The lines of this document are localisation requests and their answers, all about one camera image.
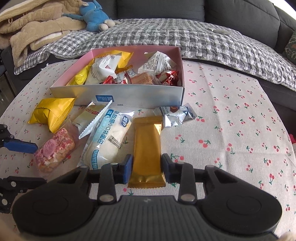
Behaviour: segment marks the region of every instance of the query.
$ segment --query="blue label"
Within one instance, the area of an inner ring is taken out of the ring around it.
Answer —
[[[94,150],[92,156],[91,156],[91,166],[94,170],[98,169],[98,162],[97,162],[97,155],[98,155],[99,150]]]
[[[111,118],[113,112],[114,112],[114,110],[109,109],[105,115],[105,119]]]
[[[110,100],[114,102],[112,95],[96,95],[96,99],[99,102],[109,102]]]
[[[128,118],[127,118],[126,116],[124,116],[124,117],[122,118],[121,125],[122,125],[123,127],[126,127],[126,125],[128,124],[128,122],[129,122]]]

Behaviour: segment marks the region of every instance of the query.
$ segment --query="tablecloth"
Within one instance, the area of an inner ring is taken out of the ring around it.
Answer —
[[[31,114],[43,98],[52,97],[49,87],[73,63],[65,61],[44,68],[21,91],[7,108],[0,123],[8,125],[15,138],[35,142],[38,146],[50,139],[48,126],[29,125]],[[197,118],[161,133],[162,153],[174,161],[191,163],[203,169],[213,164],[274,195],[282,205],[283,214],[276,229],[281,235],[296,231],[296,160],[287,131],[267,95],[254,78],[215,66],[183,61],[185,96]],[[74,106],[69,117],[78,116],[85,106]],[[153,115],[152,110],[135,108],[136,116]],[[124,138],[119,153],[133,153],[133,128]],[[76,167],[84,146],[77,148],[47,176],[48,180]],[[0,177],[38,176],[31,154],[0,149]],[[135,189],[116,185],[120,195],[174,195],[178,184],[164,188]],[[204,197],[202,184],[197,184],[198,197]],[[91,197],[96,197],[92,188]],[[1,214],[17,231],[12,215]]]

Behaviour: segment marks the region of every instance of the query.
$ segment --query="gold snack wrapper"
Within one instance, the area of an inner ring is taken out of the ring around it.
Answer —
[[[29,124],[48,124],[52,133],[55,133],[71,111],[75,98],[48,98],[43,99],[33,111]]]
[[[129,188],[165,187],[164,174],[160,168],[162,122],[162,116],[134,119],[136,133]]]
[[[119,50],[112,50],[103,54],[100,54],[99,56],[97,56],[96,58],[101,58],[107,55],[117,55],[117,54],[121,54],[121,59],[118,62],[117,68],[124,68],[129,60],[131,59],[131,57],[133,56],[133,52],[132,53],[128,53],[128,52],[124,52],[124,51],[119,51]]]
[[[94,59],[92,59],[87,66],[85,66],[82,70],[80,70],[69,82],[68,85],[83,85],[86,81],[86,78],[89,74],[89,71],[94,63]]]

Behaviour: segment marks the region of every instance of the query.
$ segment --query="beige plush fabric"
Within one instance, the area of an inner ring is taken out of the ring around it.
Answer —
[[[67,35],[70,32],[71,31],[62,31],[62,32],[59,32],[59,34],[57,34],[57,33],[49,34],[41,39],[38,39],[38,40],[30,43],[30,48],[31,48],[31,50],[35,51],[46,44],[50,44],[50,43],[53,43],[53,42],[59,40],[60,38],[64,37],[65,35]]]
[[[61,31],[76,31],[86,27],[86,23],[79,20],[73,20],[69,17],[61,17],[56,20],[46,22],[30,22],[22,30],[10,39],[12,47],[13,62],[16,67],[21,66],[28,54],[28,45],[49,34]]]
[[[55,4],[52,6],[40,8],[34,12],[30,12],[21,18],[14,20],[12,23],[4,22],[0,27],[0,34],[15,32],[32,21],[48,21],[58,19],[62,16],[63,4]]]
[[[0,49],[5,49],[10,45],[10,38],[13,34],[0,34]]]
[[[59,1],[52,1],[52,0],[27,0],[23,3],[17,4],[9,9],[6,9],[2,13],[0,13],[0,22],[4,20],[11,19],[18,15],[21,15],[26,12],[30,12],[31,10],[35,9],[36,7],[42,6],[50,6],[51,2],[59,2],[64,5],[63,13],[70,13],[70,14],[78,14],[79,13],[79,6],[82,4],[81,0],[59,0]]]

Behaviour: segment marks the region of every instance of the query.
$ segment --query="plush toy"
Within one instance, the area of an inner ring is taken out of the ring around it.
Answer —
[[[80,6],[79,11],[82,16],[76,14],[63,14],[63,16],[81,21],[84,20],[87,23],[86,30],[91,32],[104,31],[116,24],[121,24],[119,21],[110,19],[108,15],[103,12],[101,5],[96,0],[93,1],[94,2],[84,2]]]

